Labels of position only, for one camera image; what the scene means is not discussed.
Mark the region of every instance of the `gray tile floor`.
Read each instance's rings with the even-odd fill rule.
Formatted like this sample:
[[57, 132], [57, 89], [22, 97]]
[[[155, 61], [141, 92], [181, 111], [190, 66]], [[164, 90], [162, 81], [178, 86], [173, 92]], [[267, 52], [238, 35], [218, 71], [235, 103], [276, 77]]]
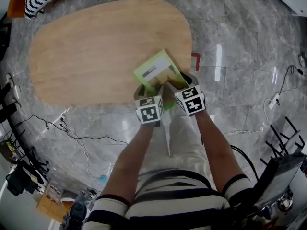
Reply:
[[[93, 104], [87, 106], [49, 105], [35, 95], [31, 84], [27, 55], [35, 33], [47, 23], [77, 10], [115, 0], [60, 0], [45, 9], [35, 21], [14, 19], [11, 44], [0, 63], [4, 83], [5, 73], [13, 74], [18, 85], [22, 110], [13, 115], [15, 122], [36, 114], [53, 122], [64, 112], [66, 122], [78, 136], [101, 137], [129, 142], [139, 127], [133, 103]], [[299, 67], [297, 55], [305, 50], [306, 22], [292, 17], [290, 10], [279, 0], [165, 0], [176, 6], [190, 24], [194, 52], [201, 54], [201, 67], [192, 70], [200, 80], [206, 95], [209, 114], [223, 133], [236, 130], [257, 131], [266, 121], [263, 102], [281, 88], [289, 65]], [[277, 81], [274, 83], [274, 72]], [[284, 90], [307, 85], [307, 78], [295, 72], [285, 80]], [[269, 124], [284, 128], [284, 116], [307, 119], [307, 86], [283, 92], [281, 106], [272, 110], [265, 105], [267, 125], [257, 133], [233, 133], [227, 139], [240, 147], [254, 162], [259, 174], [264, 165], [262, 156], [269, 157], [264, 144], [272, 136]], [[164, 116], [166, 128], [168, 113]], [[23, 124], [25, 141], [35, 146], [42, 158], [51, 163], [50, 176], [71, 190], [84, 185], [97, 189], [87, 173], [87, 158], [76, 141], [35, 118]], [[85, 140], [89, 154], [89, 171], [94, 178], [106, 174], [125, 147], [111, 139]], [[244, 172], [255, 181], [247, 162], [236, 154]]]

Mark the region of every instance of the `white pants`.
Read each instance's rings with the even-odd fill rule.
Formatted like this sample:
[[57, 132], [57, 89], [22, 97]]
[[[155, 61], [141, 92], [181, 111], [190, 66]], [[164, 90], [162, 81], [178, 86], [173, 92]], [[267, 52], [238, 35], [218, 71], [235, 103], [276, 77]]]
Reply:
[[143, 173], [152, 175], [150, 172], [176, 168], [205, 176], [212, 188], [215, 188], [205, 148], [201, 144], [200, 136], [195, 132], [191, 117], [178, 105], [170, 110], [170, 116], [169, 150], [165, 127], [161, 122], [161, 126], [154, 129], [140, 171], [140, 180], [145, 179]]

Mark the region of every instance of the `forearm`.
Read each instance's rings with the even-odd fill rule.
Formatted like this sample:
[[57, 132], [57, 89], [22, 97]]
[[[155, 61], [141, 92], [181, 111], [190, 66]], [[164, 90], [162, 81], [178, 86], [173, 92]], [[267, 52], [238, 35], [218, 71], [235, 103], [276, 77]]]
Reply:
[[153, 131], [154, 124], [141, 125], [138, 133], [116, 160], [102, 195], [115, 194], [129, 202], [133, 201], [139, 172]]
[[221, 131], [206, 111], [196, 113], [197, 125], [205, 146], [212, 177], [221, 192], [225, 184], [235, 175], [242, 174], [234, 153]]

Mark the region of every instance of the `person's left arm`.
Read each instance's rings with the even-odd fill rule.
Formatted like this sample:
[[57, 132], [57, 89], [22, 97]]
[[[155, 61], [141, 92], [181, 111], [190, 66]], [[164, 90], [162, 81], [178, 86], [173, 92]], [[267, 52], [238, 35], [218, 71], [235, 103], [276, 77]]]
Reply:
[[122, 228], [133, 202], [139, 172], [153, 135], [155, 123], [142, 124], [132, 141], [121, 152], [110, 178], [97, 198], [83, 230]]

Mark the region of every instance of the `wooden table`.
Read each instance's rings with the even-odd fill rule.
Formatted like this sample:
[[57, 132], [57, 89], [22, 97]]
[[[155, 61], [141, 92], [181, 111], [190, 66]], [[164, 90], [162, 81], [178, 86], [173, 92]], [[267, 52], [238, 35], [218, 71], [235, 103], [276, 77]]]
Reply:
[[52, 104], [122, 103], [140, 85], [133, 71], [165, 49], [191, 66], [191, 31], [162, 0], [122, 0], [64, 16], [40, 29], [29, 51], [36, 94]]

